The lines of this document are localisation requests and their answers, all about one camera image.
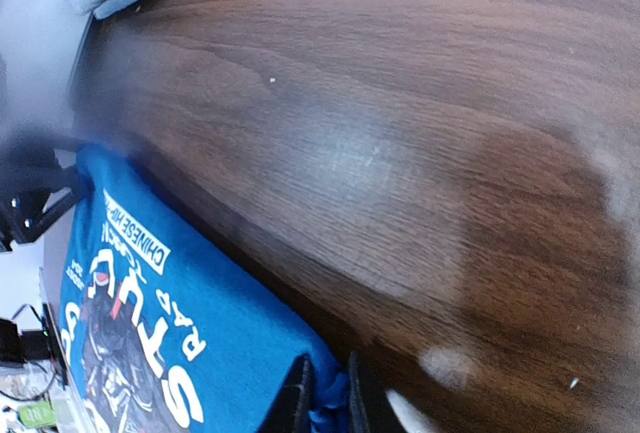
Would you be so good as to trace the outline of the blue t-shirt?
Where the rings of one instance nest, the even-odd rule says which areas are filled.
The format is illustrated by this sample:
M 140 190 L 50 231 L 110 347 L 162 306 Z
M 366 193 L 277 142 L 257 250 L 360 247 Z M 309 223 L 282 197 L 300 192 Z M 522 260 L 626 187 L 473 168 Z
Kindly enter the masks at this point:
M 127 160 L 76 157 L 59 332 L 98 432 L 259 432 L 294 359 L 314 369 L 310 432 L 348 428 L 349 380 L 325 342 L 169 208 Z

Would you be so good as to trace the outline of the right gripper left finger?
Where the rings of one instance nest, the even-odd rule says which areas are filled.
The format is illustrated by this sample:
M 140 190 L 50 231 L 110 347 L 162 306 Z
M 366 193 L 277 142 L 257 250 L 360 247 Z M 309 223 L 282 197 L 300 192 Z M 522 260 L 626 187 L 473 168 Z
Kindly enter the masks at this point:
M 313 383 L 310 357 L 296 357 L 262 422 L 262 433 L 309 433 Z

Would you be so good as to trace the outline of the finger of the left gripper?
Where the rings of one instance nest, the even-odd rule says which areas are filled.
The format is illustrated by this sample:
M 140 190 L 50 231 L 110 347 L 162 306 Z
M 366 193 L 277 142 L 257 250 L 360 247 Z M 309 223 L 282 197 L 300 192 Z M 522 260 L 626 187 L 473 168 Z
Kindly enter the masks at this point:
M 76 166 L 61 166 L 52 146 L 3 149 L 1 249 L 36 242 L 82 198 L 83 179 Z

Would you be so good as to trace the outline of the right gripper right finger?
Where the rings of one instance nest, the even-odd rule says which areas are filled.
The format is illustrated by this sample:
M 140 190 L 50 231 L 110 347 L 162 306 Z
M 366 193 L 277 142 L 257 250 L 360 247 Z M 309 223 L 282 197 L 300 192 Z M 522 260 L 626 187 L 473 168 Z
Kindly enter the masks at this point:
M 381 383 L 356 352 L 348 361 L 349 431 L 351 433 L 401 433 L 399 422 Z

